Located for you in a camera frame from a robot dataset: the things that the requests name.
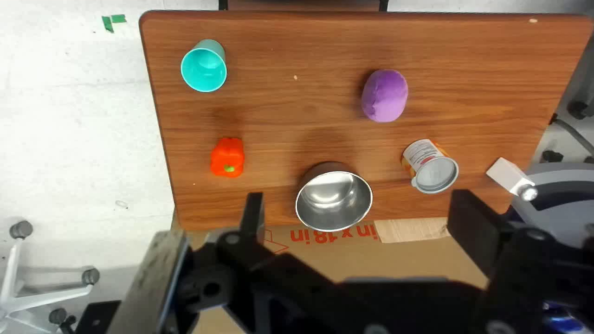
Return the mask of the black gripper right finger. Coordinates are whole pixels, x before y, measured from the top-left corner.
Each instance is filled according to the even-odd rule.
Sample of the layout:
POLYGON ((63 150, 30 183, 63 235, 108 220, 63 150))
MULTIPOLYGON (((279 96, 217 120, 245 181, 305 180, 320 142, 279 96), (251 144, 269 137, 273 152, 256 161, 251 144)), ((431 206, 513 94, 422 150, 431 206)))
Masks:
POLYGON ((483 274, 496 269, 514 226, 468 189, 455 189, 449 200, 448 232, 483 274))

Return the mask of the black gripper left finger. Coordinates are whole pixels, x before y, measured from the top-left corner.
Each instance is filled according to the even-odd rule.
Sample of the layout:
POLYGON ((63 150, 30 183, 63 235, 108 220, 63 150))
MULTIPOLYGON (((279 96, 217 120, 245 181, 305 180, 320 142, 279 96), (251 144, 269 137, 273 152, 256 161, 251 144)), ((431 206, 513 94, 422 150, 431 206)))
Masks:
POLYGON ((262 193, 249 193, 240 220, 240 232, 258 243, 266 233, 266 204, 262 193))

